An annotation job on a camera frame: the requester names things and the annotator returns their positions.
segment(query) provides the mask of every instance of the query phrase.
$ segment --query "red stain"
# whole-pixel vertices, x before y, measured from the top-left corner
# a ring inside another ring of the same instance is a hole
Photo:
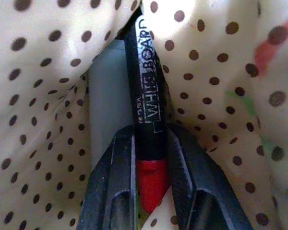
[[[283,24],[284,27],[288,29],[288,21]],[[255,52],[255,63],[257,68],[259,69],[259,75],[264,76],[266,73],[266,69],[270,63],[270,61],[273,60],[274,56],[278,52],[278,50],[281,48],[281,46],[285,43],[279,44],[277,46],[271,45],[268,43],[267,40],[262,42],[256,49]]]

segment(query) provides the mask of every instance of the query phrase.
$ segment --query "marker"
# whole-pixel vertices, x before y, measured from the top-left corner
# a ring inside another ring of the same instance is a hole
[[[151,213],[169,187],[167,132],[162,101],[163,73],[142,15],[126,33],[125,49],[141,204]]]

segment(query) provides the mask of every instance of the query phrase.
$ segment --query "polka dot fabric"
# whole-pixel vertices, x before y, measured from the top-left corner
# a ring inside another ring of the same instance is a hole
[[[138,5],[0,2],[0,230],[76,229],[91,172],[86,71]]]
[[[143,9],[171,121],[222,167],[254,229],[288,229],[288,0],[145,0]],[[176,229],[158,225],[170,223],[166,212],[144,229]]]

